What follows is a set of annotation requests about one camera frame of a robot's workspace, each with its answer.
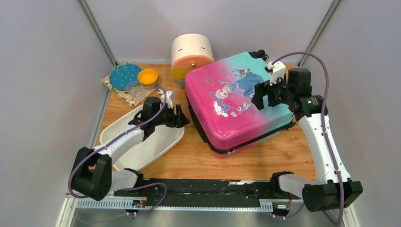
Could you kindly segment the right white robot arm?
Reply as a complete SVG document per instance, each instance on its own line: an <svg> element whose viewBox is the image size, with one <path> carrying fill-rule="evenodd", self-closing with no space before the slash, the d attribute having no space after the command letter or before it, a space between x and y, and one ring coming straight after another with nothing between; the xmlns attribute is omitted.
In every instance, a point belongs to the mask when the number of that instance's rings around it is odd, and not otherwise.
<svg viewBox="0 0 401 227"><path fill-rule="evenodd" d="M313 156L316 180L292 172L272 175L270 193L282 198L290 193L303 199L311 212L347 208L363 192L346 170L331 134L328 110L321 95L312 94L311 72L304 68L267 70L271 78L255 85L252 103L265 107L288 105L307 138Z"/></svg>

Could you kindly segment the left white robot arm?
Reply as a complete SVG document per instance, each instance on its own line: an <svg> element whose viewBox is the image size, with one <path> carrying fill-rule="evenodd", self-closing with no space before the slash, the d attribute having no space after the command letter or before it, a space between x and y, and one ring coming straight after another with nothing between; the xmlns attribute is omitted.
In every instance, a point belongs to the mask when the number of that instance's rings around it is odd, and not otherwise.
<svg viewBox="0 0 401 227"><path fill-rule="evenodd" d="M68 190L79 199L102 200L110 191L128 191L132 196L144 192L139 172L132 168L112 171L114 163L131 148L145 142L158 126L183 128L190 123L179 104L169 105L167 99L146 98L142 109L116 137L94 148L78 150Z"/></svg>

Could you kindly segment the pink and teal kids suitcase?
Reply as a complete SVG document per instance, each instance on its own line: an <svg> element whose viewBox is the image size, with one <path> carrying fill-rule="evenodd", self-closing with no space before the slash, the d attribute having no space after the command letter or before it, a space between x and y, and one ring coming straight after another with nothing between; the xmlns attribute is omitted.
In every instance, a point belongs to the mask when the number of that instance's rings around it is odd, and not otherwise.
<svg viewBox="0 0 401 227"><path fill-rule="evenodd" d="M185 96L193 124L209 149L227 157L295 126L288 107L262 110L252 103L255 85L270 79L264 50L242 52L185 76Z"/></svg>

